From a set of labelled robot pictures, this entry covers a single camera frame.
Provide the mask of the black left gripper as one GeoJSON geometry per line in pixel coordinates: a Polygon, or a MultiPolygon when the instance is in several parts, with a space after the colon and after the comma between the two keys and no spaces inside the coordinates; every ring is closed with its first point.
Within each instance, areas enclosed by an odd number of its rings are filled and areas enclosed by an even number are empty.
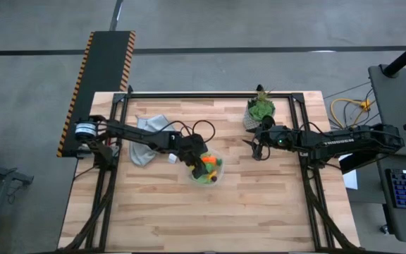
{"type": "Polygon", "coordinates": [[[188,136],[173,134],[169,145],[171,153],[192,168],[191,174],[194,179],[208,174],[206,164],[200,162],[200,157],[208,151],[206,143],[200,134],[188,136]]]}

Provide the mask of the succulent in patterned pot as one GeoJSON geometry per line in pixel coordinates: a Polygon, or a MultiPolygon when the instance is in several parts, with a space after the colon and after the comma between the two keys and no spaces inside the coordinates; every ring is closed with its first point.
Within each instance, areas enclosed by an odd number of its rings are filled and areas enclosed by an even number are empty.
{"type": "Polygon", "coordinates": [[[262,85],[257,86],[256,92],[256,96],[247,101],[242,120],[245,129],[256,128],[265,116],[274,117],[275,115],[275,104],[269,99],[269,92],[262,85]]]}

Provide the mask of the black aluminium rig frame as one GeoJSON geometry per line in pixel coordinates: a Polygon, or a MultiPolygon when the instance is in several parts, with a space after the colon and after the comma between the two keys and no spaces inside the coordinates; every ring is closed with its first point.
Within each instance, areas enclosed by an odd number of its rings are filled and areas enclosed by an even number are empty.
{"type": "Polygon", "coordinates": [[[248,92],[96,92],[90,114],[134,125],[164,115],[179,131],[192,126],[226,160],[216,186],[187,181],[187,167],[166,155],[147,166],[130,159],[128,143],[118,169],[101,172],[91,157],[72,177],[58,247],[71,246],[105,192],[101,213],[80,251],[122,253],[305,252],[334,247],[320,216],[310,212],[295,153],[272,150],[252,158],[242,124],[248,92]]]}

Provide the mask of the grey cloth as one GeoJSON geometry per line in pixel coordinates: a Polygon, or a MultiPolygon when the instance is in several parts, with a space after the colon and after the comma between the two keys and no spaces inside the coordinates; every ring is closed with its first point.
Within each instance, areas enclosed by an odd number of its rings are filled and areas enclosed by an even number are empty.
{"type": "MultiPolygon", "coordinates": [[[[151,118],[137,117],[137,127],[150,132],[160,131],[167,124],[169,124],[169,121],[162,114],[153,116],[151,118]]],[[[156,157],[157,152],[153,151],[147,145],[130,143],[129,155],[134,164],[138,165],[139,167],[144,167],[156,157]]]]}

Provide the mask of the orange carrot toy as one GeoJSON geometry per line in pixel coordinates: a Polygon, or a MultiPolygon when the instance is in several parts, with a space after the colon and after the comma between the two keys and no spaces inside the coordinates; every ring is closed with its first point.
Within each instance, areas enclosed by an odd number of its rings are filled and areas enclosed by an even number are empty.
{"type": "Polygon", "coordinates": [[[202,157],[201,160],[205,163],[205,164],[211,164],[213,166],[221,166],[223,163],[223,160],[215,157],[215,156],[206,156],[206,157],[202,157]]]}

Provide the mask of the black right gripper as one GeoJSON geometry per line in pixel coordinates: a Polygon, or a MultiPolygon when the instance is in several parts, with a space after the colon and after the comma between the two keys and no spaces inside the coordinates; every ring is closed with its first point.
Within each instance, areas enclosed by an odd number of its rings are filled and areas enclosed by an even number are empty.
{"type": "Polygon", "coordinates": [[[253,158],[264,161],[270,157],[271,148],[279,150],[295,151],[295,133],[286,126],[272,126],[265,128],[261,124],[247,129],[253,133],[253,141],[243,140],[253,149],[253,158]]]}

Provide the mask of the white paper sheet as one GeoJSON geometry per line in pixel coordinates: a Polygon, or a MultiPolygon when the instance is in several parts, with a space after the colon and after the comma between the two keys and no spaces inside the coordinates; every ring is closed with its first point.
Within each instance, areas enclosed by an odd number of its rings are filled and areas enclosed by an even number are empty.
{"type": "Polygon", "coordinates": [[[343,173],[343,180],[347,189],[358,189],[357,171],[355,169],[349,171],[348,173],[343,173]]]}

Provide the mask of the black hazard-striped floor mat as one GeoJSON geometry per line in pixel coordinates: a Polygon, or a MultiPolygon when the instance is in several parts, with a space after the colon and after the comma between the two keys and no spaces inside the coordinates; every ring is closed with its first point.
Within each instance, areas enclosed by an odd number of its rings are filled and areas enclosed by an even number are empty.
{"type": "Polygon", "coordinates": [[[74,157],[75,122],[90,115],[96,92],[126,92],[133,59],[134,31],[96,31],[90,34],[78,78],[68,106],[56,152],[57,157],[74,157]]]}

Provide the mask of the green round slice toy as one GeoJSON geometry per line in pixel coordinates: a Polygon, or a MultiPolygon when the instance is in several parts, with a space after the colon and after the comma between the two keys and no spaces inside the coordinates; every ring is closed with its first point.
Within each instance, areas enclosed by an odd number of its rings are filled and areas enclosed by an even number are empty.
{"type": "Polygon", "coordinates": [[[201,175],[199,178],[195,178],[194,176],[190,177],[194,182],[202,185],[211,185],[213,181],[208,178],[207,175],[201,175]]]}

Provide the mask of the clear plastic tupperware container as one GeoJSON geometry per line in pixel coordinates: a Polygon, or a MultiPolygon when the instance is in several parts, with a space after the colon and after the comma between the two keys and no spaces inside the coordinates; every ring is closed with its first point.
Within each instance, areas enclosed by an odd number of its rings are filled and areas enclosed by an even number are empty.
{"type": "Polygon", "coordinates": [[[208,174],[211,173],[212,171],[217,171],[216,176],[217,176],[218,180],[217,180],[216,182],[213,182],[211,185],[198,184],[198,183],[194,182],[194,181],[190,178],[192,174],[191,174],[191,171],[190,171],[189,167],[187,167],[187,170],[188,170],[187,181],[188,181],[188,182],[193,183],[193,184],[195,184],[196,186],[212,187],[212,186],[216,186],[216,185],[219,183],[219,181],[223,178],[224,167],[225,167],[225,162],[226,162],[226,160],[223,158],[222,154],[221,154],[220,152],[216,151],[215,149],[212,149],[212,148],[209,147],[209,148],[208,148],[208,151],[205,152],[204,154],[202,154],[202,155],[200,156],[200,158],[206,157],[206,156],[215,156],[215,157],[218,157],[218,158],[220,158],[220,159],[223,160],[223,163],[222,163],[221,166],[213,166],[213,165],[211,165],[211,164],[206,164],[208,174]]]}

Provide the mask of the grey desk with keyboard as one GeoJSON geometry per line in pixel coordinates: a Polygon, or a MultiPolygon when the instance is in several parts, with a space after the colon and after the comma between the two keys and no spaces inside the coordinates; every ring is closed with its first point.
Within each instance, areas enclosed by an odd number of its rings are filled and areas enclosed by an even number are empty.
{"type": "Polygon", "coordinates": [[[406,209],[396,208],[390,198],[390,190],[388,187],[386,169],[406,169],[406,156],[388,156],[379,160],[379,176],[383,188],[383,194],[386,204],[383,209],[386,214],[386,222],[389,232],[400,241],[406,242],[406,209]]]}

